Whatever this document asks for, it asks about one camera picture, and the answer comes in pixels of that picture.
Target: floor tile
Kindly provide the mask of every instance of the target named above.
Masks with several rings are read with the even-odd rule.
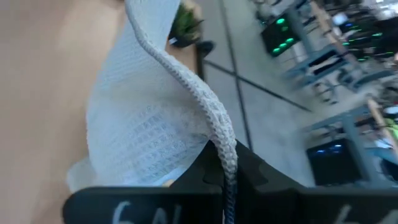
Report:
[[[290,178],[313,186],[298,121],[307,112],[246,83],[241,85],[254,152]]]
[[[205,65],[205,75],[207,84],[217,94],[231,118],[236,139],[247,146],[235,78],[209,65]]]
[[[216,0],[195,0],[195,2],[201,6],[205,19],[201,24],[203,40],[212,40],[216,44],[215,49],[206,59],[228,70],[233,70],[219,2]]]
[[[218,1],[225,5],[237,72],[258,85],[286,95],[286,86],[280,81],[280,64],[266,53],[261,39],[263,28],[254,18],[252,3],[240,0]]]

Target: black shoe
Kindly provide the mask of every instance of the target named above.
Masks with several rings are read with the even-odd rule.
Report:
[[[196,43],[197,51],[202,54],[203,57],[206,57],[210,52],[216,47],[216,44],[213,41],[207,40]]]

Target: tile grout line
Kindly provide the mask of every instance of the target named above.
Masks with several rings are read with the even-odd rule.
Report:
[[[234,73],[234,77],[235,77],[235,85],[236,85],[236,90],[238,92],[238,100],[239,100],[239,105],[240,105],[241,113],[242,113],[244,133],[246,135],[246,141],[248,142],[248,148],[253,151],[246,109],[244,107],[242,89],[241,89],[240,82],[238,80],[238,76],[236,75],[238,69],[236,66],[236,59],[235,59],[235,54],[234,54],[233,46],[232,46],[231,29],[229,27],[227,17],[226,17],[226,8],[225,8],[224,0],[218,0],[218,4],[220,5],[221,18],[222,18],[224,28],[225,28],[229,56],[231,57],[231,61],[232,61],[233,73]]]
[[[308,108],[306,108],[306,107],[304,107],[304,106],[302,106],[302,105],[300,105],[300,104],[298,104],[298,103],[295,103],[295,102],[293,102],[293,101],[291,101],[291,100],[289,100],[289,99],[286,99],[285,97],[280,96],[279,94],[274,93],[273,91],[270,91],[270,90],[268,90],[268,89],[266,89],[266,88],[264,88],[264,87],[262,87],[262,86],[260,86],[260,85],[258,85],[258,84],[256,84],[256,83],[254,83],[254,82],[252,82],[252,81],[250,81],[250,80],[248,80],[248,79],[246,79],[246,78],[243,78],[242,76],[238,75],[237,73],[234,73],[234,72],[232,72],[232,71],[229,71],[228,69],[226,69],[226,68],[224,68],[224,67],[222,67],[222,66],[220,66],[220,65],[217,65],[217,64],[215,64],[214,62],[211,62],[211,61],[209,61],[209,60],[204,60],[203,63],[204,63],[205,65],[209,65],[209,66],[211,66],[211,67],[213,67],[213,68],[215,68],[215,69],[217,69],[217,70],[219,70],[219,71],[221,71],[221,72],[224,72],[224,73],[226,73],[226,74],[228,74],[228,75],[235,76],[235,77],[238,78],[238,80],[240,80],[240,81],[242,81],[242,82],[244,82],[244,83],[247,83],[248,85],[251,85],[251,86],[253,86],[254,88],[257,88],[258,90],[261,90],[261,91],[263,91],[263,92],[265,92],[265,93],[268,93],[268,94],[270,94],[270,95],[273,96],[273,97],[276,97],[276,98],[278,98],[278,99],[280,99],[280,100],[283,100],[283,101],[285,101],[286,103],[288,103],[288,104],[290,104],[290,105],[292,105],[292,106],[296,106],[296,107],[298,107],[298,108],[300,108],[301,110],[304,110],[304,111],[306,111],[306,112],[310,112],[310,113],[313,112],[312,110],[310,110],[310,109],[308,109]]]

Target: green plant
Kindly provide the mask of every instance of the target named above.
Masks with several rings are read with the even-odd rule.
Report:
[[[193,40],[198,36],[200,22],[195,18],[193,9],[188,9],[184,4],[180,4],[172,29],[176,36]]]

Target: potted plant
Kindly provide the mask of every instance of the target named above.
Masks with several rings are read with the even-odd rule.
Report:
[[[180,4],[169,35],[169,42],[175,47],[187,47],[200,39],[199,21],[193,9]]]

